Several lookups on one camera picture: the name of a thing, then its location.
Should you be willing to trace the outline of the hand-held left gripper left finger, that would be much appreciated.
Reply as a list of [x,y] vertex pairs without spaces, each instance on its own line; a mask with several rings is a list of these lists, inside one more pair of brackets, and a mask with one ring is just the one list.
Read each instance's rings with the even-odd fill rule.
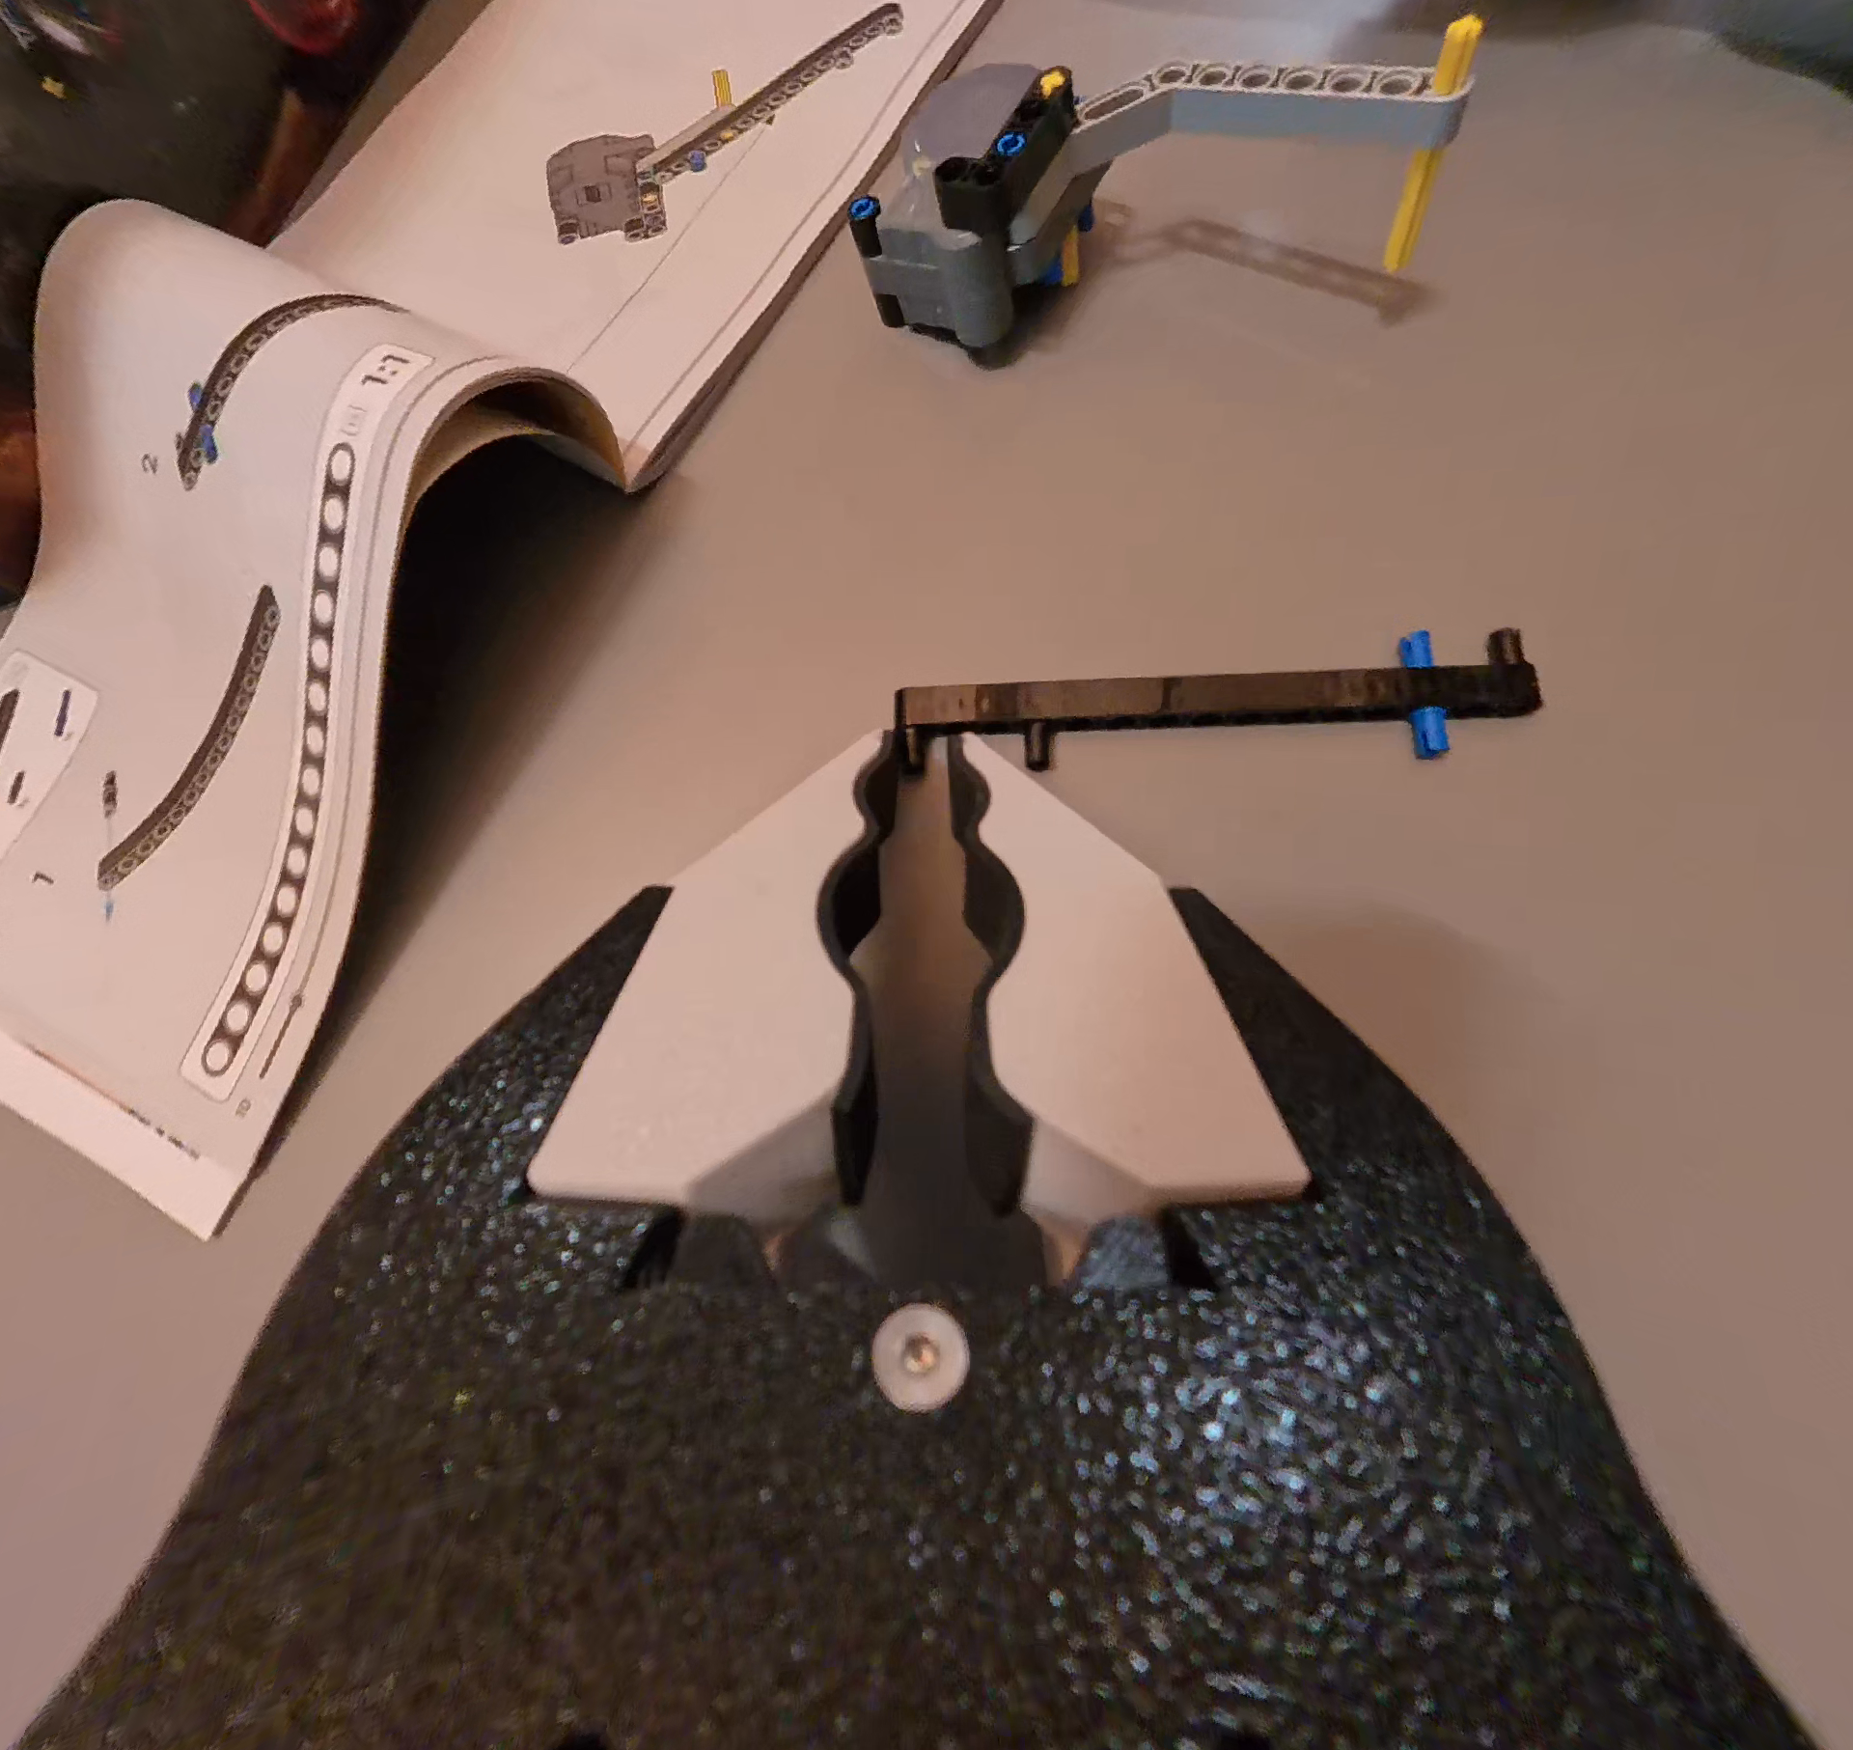
[[866,1204],[874,1005],[902,764],[868,732],[667,889],[529,1167],[542,1201],[656,1204],[781,1237]]

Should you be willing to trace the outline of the dark toy set box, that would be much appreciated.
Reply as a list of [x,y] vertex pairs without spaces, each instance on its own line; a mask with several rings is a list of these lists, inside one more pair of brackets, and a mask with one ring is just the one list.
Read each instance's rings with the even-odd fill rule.
[[428,0],[3,0],[3,590],[37,553],[34,322],[60,230],[142,199],[268,242]]

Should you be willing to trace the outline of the long black toy beam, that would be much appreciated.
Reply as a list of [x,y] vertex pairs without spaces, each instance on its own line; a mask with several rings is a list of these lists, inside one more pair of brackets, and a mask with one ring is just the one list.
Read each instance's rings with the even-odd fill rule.
[[1450,721],[1531,718],[1543,707],[1537,669],[1518,630],[1487,636],[1476,665],[1403,672],[1374,669],[1191,672],[1083,680],[992,680],[893,692],[893,749],[906,770],[925,765],[931,740],[1020,738],[1031,770],[1049,770],[1052,740],[1078,731],[1161,731],[1205,726],[1410,723],[1436,703]]

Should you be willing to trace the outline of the blue connector pin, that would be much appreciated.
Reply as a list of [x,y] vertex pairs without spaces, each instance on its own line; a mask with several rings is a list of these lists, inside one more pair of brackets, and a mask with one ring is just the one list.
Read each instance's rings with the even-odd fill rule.
[[[1431,631],[1415,630],[1399,640],[1399,665],[1403,672],[1435,669]],[[1445,757],[1450,752],[1446,709],[1436,703],[1410,712],[1412,746],[1418,761]]]

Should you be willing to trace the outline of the open instruction booklet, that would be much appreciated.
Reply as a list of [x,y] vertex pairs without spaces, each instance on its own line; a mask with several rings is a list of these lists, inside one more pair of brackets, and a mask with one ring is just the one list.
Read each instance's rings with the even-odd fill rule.
[[5,1107],[197,1237],[373,837],[407,529],[474,449],[661,475],[999,0],[487,0],[316,202],[55,238],[5,617]]

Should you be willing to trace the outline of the yellow toy axle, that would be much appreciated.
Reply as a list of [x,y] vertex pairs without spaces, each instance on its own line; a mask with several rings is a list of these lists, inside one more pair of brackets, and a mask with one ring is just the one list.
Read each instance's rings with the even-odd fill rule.
[[[1431,72],[1435,96],[1454,96],[1464,91],[1464,87],[1469,84],[1469,72],[1471,72],[1471,60],[1479,49],[1483,34],[1484,34],[1484,21],[1474,14],[1461,16],[1454,24],[1450,24],[1446,35],[1442,40],[1436,67]],[[1445,144],[1435,144],[1435,148],[1426,148],[1412,155],[1412,165],[1410,165],[1410,173],[1401,188],[1399,211],[1392,223],[1392,233],[1388,233],[1384,259],[1381,259],[1381,266],[1388,276],[1403,274],[1416,256],[1418,238],[1425,230],[1425,216],[1431,204],[1431,194],[1440,182],[1445,160],[1446,160]]]

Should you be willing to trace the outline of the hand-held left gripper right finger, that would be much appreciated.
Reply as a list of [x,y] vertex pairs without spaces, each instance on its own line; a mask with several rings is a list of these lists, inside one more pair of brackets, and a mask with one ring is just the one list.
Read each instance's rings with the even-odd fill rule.
[[984,951],[964,1055],[984,1208],[1033,1223],[1069,1278],[1103,1226],[1304,1197],[1307,1163],[1161,876],[994,749],[945,756]]

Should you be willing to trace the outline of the grey toy motor assembly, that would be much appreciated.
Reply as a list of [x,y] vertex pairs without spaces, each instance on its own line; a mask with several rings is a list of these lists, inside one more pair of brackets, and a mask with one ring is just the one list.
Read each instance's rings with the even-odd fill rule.
[[1098,184],[1166,136],[1454,141],[1461,93],[1431,68],[1175,58],[1078,96],[1064,67],[987,64],[929,93],[902,136],[902,188],[845,211],[881,322],[997,350],[1033,285],[1073,285]]

